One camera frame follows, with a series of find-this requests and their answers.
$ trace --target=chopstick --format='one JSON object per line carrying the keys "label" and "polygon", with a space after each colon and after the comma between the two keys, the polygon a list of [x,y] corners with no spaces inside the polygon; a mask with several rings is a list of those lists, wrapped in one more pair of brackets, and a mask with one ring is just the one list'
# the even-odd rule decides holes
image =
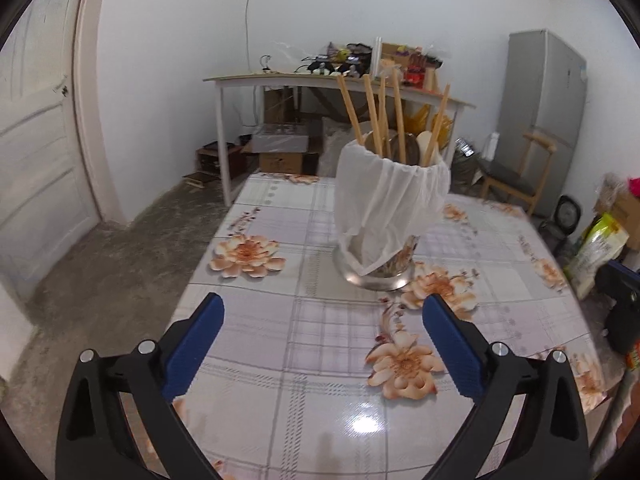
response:
{"label": "chopstick", "polygon": [[429,145],[424,152],[424,156],[422,158],[422,167],[427,167],[431,163],[431,155],[433,155],[433,149],[436,146],[436,142],[438,140],[438,133],[440,132],[440,127],[442,126],[442,121],[444,120],[444,112],[447,108],[447,102],[449,101],[449,90],[451,88],[450,84],[447,84],[444,89],[444,94],[442,95],[442,101],[440,102],[440,108],[438,110],[438,115],[436,116],[436,121],[433,126],[433,131],[431,133],[431,139],[429,140]]}
{"label": "chopstick", "polygon": [[349,95],[349,91],[347,90],[347,83],[344,80],[343,74],[340,74],[338,76],[338,86],[340,87],[340,92],[342,93],[344,106],[347,108],[347,114],[349,115],[349,119],[351,120],[351,126],[353,127],[353,131],[356,134],[356,140],[358,141],[358,144],[362,146],[364,144],[364,137],[362,137],[360,123],[358,122],[358,115],[355,108],[353,107],[353,102],[351,101],[351,96]]}
{"label": "chopstick", "polygon": [[391,140],[389,139],[389,123],[386,118],[386,78],[380,76],[380,90],[378,91],[378,121],[380,136],[385,141],[385,156],[391,158]]}
{"label": "chopstick", "polygon": [[376,113],[376,102],[373,99],[373,89],[371,88],[371,76],[362,76],[364,89],[367,94],[367,104],[369,105],[369,117],[371,119],[371,129],[373,130],[373,143],[376,147],[376,154],[382,156],[382,139],[380,139],[380,128],[378,124],[378,114]]}
{"label": "chopstick", "polygon": [[394,85],[394,101],[396,103],[396,123],[398,124],[398,145],[400,146],[400,162],[406,164],[406,144],[404,140],[404,117],[402,116],[402,100],[400,99],[400,85],[398,83],[398,71],[391,75]]}

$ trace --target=floral tablecloth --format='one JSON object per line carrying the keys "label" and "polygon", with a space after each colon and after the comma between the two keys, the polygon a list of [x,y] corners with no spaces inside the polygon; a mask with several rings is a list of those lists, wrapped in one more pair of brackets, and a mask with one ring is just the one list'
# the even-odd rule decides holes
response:
{"label": "floral tablecloth", "polygon": [[[544,357],[563,348],[585,410],[602,376],[577,301],[519,208],[450,195],[420,237],[417,277],[394,293],[356,288],[332,262],[334,181],[256,174],[180,300],[208,292],[225,323],[178,412],[227,478],[420,479],[472,402],[458,394],[422,326],[439,293],[488,341]],[[483,471],[499,464],[516,398]]]}

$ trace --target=refrigerator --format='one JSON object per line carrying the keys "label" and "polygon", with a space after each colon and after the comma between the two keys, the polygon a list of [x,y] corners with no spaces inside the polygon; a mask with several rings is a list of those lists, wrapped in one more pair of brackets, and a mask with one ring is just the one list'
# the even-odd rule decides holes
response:
{"label": "refrigerator", "polygon": [[[497,162],[518,170],[527,141],[522,134],[540,132],[557,147],[545,188],[535,209],[550,216],[569,171],[582,123],[587,91],[586,62],[548,30],[509,36],[509,57],[497,131]],[[547,152],[533,144],[522,176],[538,187]]]}

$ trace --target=white sack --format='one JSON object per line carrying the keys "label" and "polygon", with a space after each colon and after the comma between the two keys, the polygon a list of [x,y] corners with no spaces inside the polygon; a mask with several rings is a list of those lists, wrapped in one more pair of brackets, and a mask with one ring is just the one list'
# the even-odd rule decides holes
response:
{"label": "white sack", "polygon": [[335,186],[338,245],[351,269],[364,276],[391,259],[410,235],[442,217],[451,175],[436,164],[407,166],[380,158],[355,140],[340,154]]}

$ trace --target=concrete floor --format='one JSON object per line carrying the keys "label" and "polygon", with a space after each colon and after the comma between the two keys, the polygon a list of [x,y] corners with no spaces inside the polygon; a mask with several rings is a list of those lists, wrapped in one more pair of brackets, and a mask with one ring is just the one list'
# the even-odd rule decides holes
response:
{"label": "concrete floor", "polygon": [[0,408],[48,478],[79,353],[123,354],[158,339],[225,213],[219,185],[178,186],[127,229],[98,225],[40,284],[27,305],[40,330]]}

